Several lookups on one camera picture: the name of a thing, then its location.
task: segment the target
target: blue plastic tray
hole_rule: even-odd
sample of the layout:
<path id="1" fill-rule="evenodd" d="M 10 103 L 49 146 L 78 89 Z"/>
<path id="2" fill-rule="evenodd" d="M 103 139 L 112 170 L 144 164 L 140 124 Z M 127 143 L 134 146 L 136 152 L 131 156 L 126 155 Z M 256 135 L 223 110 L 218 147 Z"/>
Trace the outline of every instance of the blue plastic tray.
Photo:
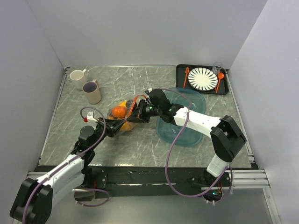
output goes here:
<path id="1" fill-rule="evenodd" d="M 192 102 L 191 110 L 205 114 L 206 101 L 205 98 L 199 92 L 178 87 L 173 87 L 170 89 L 178 91 L 179 93 L 182 93 L 186 97 L 188 97 Z M 165 94 L 167 98 L 170 100 L 170 102 L 173 104 L 181 104 L 186 107 L 189 105 L 189 102 L 185 98 L 174 92 L 166 91 Z M 172 143 L 181 129 L 181 126 L 174 126 L 172 124 L 165 123 L 161 118 L 157 119 L 156 133 L 159 136 L 159 138 L 164 141 Z M 176 145 L 195 146 L 198 143 L 200 143 L 201 139 L 202 133 L 194 131 L 190 128 L 185 128 L 180 137 L 178 138 Z"/>

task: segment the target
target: orange spoon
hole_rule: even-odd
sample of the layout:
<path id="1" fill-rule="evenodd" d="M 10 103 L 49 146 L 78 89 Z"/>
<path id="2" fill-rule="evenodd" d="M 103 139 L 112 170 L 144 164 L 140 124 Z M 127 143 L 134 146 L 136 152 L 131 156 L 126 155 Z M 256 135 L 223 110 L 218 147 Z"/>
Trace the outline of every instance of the orange spoon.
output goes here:
<path id="1" fill-rule="evenodd" d="M 217 87 L 216 87 L 216 92 L 218 92 L 218 89 L 219 89 L 219 85 L 220 85 L 220 82 L 221 80 L 224 78 L 224 74 L 222 72 L 218 72 L 218 84 L 217 84 Z"/>

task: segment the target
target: marble table surface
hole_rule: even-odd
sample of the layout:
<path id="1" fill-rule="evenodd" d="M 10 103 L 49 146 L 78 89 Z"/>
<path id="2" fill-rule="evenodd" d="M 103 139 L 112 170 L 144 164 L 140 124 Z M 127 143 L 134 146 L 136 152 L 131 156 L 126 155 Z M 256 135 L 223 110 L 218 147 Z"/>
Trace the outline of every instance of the marble table surface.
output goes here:
<path id="1" fill-rule="evenodd" d="M 83 92 L 77 90 L 71 83 L 69 74 L 78 69 L 87 69 L 87 80 L 98 80 L 102 95 L 102 100 L 98 104 L 88 104 Z M 66 74 L 39 165 L 58 165 L 72 151 L 80 129 L 86 126 L 79 115 L 83 106 L 94 106 L 106 115 L 109 108 L 122 100 L 143 94 L 150 87 L 176 86 L 175 67 L 71 67 Z M 240 126 L 231 91 L 225 96 L 210 94 L 203 96 L 206 100 L 207 115 L 215 117 L 230 115 Z M 106 137 L 95 148 L 96 155 L 90 165 L 163 167 L 170 143 L 158 138 L 156 121 L 157 118 L 151 118 L 150 123 L 138 124 L 131 131 L 115 138 Z M 170 166 L 206 167 L 213 156 L 212 141 L 203 136 L 202 141 L 193 147 L 175 146 L 171 153 Z M 251 167 L 246 145 L 231 165 L 234 168 Z"/>

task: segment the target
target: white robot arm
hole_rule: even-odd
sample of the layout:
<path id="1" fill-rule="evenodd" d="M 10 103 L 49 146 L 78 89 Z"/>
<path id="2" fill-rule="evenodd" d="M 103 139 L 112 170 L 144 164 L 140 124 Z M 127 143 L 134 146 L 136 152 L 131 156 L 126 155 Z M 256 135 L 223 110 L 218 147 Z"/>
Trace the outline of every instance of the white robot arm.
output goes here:
<path id="1" fill-rule="evenodd" d="M 52 209 L 66 194 L 78 186 L 90 184 L 88 183 L 91 179 L 89 175 L 92 174 L 88 164 L 95 155 L 94 148 L 106 136 L 114 137 L 125 122 L 148 123 L 150 117 L 159 116 L 167 123 L 183 126 L 189 114 L 186 127 L 201 132 L 212 140 L 215 156 L 207 167 L 207 171 L 214 177 L 221 174 L 245 145 L 246 138 L 231 117 L 211 117 L 191 111 L 182 105 L 171 104 L 161 89 L 149 91 L 147 94 L 150 98 L 149 102 L 141 100 L 127 120 L 106 119 L 105 129 L 103 120 L 95 119 L 93 113 L 89 113 L 87 119 L 95 122 L 96 128 L 83 127 L 74 150 L 65 161 L 36 180 L 28 178 L 22 183 L 10 216 L 21 221 L 25 204 L 29 196 L 34 194 L 27 207 L 27 223 L 45 223 Z M 102 140 L 98 141 L 103 132 L 105 134 Z M 77 156 L 90 146 L 93 146 L 91 150 L 80 157 Z"/>

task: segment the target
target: beige mug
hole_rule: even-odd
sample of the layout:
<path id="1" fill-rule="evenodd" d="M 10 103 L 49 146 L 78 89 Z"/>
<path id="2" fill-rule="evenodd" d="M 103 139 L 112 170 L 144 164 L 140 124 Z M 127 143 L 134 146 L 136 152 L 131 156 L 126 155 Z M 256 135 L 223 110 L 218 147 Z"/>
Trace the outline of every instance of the beige mug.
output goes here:
<path id="1" fill-rule="evenodd" d="M 83 71 L 74 70 L 70 74 L 70 79 L 78 90 L 82 90 L 83 85 L 86 83 L 86 75 L 84 74 L 85 72 L 86 69 L 84 69 Z"/>
<path id="2" fill-rule="evenodd" d="M 83 85 L 82 90 L 90 104 L 97 104 L 101 101 L 101 93 L 99 90 L 99 83 L 96 79 L 87 82 Z"/>

